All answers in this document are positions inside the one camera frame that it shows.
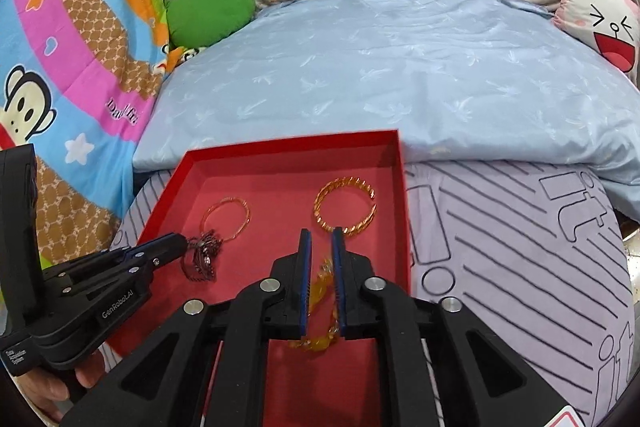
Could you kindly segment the person's left hand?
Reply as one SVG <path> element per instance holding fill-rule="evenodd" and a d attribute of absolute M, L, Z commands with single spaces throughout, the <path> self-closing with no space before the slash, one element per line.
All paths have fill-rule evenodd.
<path fill-rule="evenodd" d="M 75 378 L 85 389 L 91 389 L 106 374 L 104 358 L 101 351 L 93 352 L 75 367 Z M 59 423 L 64 413 L 58 403 L 70 399 L 70 391 L 58 377 L 43 369 L 32 369 L 14 379 L 17 388 L 24 397 L 49 421 Z"/>

